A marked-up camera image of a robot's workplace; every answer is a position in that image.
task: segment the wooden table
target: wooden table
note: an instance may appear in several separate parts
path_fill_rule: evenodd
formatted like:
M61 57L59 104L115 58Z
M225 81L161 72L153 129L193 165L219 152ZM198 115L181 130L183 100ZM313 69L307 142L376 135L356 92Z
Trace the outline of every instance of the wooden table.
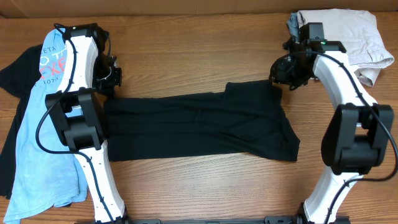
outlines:
M386 49L398 57L398 13L378 12L377 27ZM97 22L110 31L112 52L123 69L119 97L162 97L223 91L227 82L267 79L282 43L289 38L288 14L224 16L139 16L63 19L0 19L0 69L26 48L39 44L59 22L68 26ZM113 162L118 190L134 218L263 218L294 214L312 192L322 170L320 144L333 108L321 83L293 93L282 86L286 115L302 141L296 163L250 154ZM398 63L382 70L366 88L380 104L398 111ZM4 144L18 99L0 90L0 146ZM392 132L398 139L398 119ZM382 166L394 166L389 146ZM398 178L359 183L339 213L353 223L398 223ZM8 201L0 198L0 217ZM51 208L23 223L73 223L94 217L91 197L70 208Z

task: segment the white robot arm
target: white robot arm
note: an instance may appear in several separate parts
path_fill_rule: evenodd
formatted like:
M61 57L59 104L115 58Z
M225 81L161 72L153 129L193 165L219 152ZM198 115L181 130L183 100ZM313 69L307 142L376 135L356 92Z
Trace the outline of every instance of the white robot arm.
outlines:
M290 89L294 90L306 85L309 78L318 78L336 110L322 141L322 159L326 167L313 193L300 208L301 217L294 218L292 223L349 223L345 218L336 221L337 210L356 183L354 180L362 179L371 167L381 164L388 141L364 102L378 112L388 131L394 116L392 108L378 105L366 92L349 66L341 42L324 39L322 23L303 26L300 29L300 43L296 43L292 37L284 44L284 48L290 54L273 64L270 79L276 83L289 84ZM347 71L329 57L345 65ZM368 129L369 132L367 135L357 135L356 127ZM343 190L329 211L340 189Z
M112 93L113 87L121 84L121 70L115 68L114 61L103 54L106 32L97 24L67 27L67 31L64 35L64 39L68 40L65 74L58 88L59 92L47 95L46 106L61 142L72 152L85 155L83 157L75 154L93 196L95 223L150 224L150 221L128 219L108 161L106 118L93 92L95 90L99 93ZM294 39L290 39L285 48L293 53L304 49L308 54L300 54L302 57L294 57L292 54L287 58L278 59L271 68L270 79L276 83L289 84L293 90L305 85L310 77L316 76L326 88L336 110L322 141L322 158L326 167L315 190L303 203L301 216L266 217L261 221L265 224L323 224L329 214L331 202L341 186L345 185L347 180L362 178L371 167L378 166L384 158L387 144L387 138L367 113L343 68L330 58L311 54L314 51L322 52L349 65L342 44L325 40L322 24L308 24L303 27L300 30L300 38L303 40L301 43L297 44ZM75 44L75 54L71 42ZM363 98L369 105L373 105L390 130L393 117L391 107L377 105L376 100L361 86L353 71L349 67L348 70ZM73 83L66 93L65 90L72 79ZM66 117L65 113L71 110L81 110L81 115ZM355 134L359 125L369 129L368 136ZM336 219L336 212L354 184L355 182L352 182L340 193L330 212L328 223L349 223L345 219Z

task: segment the wood grain surface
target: wood grain surface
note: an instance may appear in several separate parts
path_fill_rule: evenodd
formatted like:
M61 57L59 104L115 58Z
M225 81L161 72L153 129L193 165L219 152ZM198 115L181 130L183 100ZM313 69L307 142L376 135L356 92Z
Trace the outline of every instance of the wood grain surface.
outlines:
M398 57L398 12L377 12L386 49ZM59 22L97 22L110 31L112 52L123 70L118 97L162 97L223 91L227 82L267 79L285 54L288 14L223 16L139 16L0 20L0 69L26 48L39 44ZM398 63L381 71L366 88L380 104L398 111ZM301 140L298 161L280 162L250 154L113 162L119 193L133 218L263 218L294 214L312 192L322 170L320 144L333 107L320 82L289 92L282 104ZM18 99L0 89L0 147ZM397 119L392 128L398 138ZM369 176L387 175L394 166L389 146L382 166ZM398 178L359 183L339 213L353 223L398 223ZM8 201L0 198L0 217ZM94 217L91 197L69 208L51 208L23 223L69 224Z
M6 18L209 15L297 12L312 9L396 11L398 0L0 0Z

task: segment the shirt sleeve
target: shirt sleeve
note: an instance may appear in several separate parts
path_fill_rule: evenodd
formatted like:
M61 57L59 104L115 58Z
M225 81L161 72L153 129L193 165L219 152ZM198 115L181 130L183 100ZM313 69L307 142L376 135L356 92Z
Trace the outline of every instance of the shirt sleeve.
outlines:
M18 98L28 96L41 77L39 72L42 44L27 49L15 62L0 71L0 87Z

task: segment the black fabric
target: black fabric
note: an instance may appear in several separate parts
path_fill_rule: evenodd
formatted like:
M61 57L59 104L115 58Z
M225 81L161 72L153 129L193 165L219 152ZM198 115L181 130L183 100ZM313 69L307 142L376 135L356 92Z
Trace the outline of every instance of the black fabric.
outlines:
M111 161L250 152L296 161L300 140L270 81L228 83L223 93L108 99Z
M27 49L15 62L0 71L0 87L20 98L6 142L0 154L0 195L10 199L16 169L16 139L29 102L30 90L41 77L42 45Z

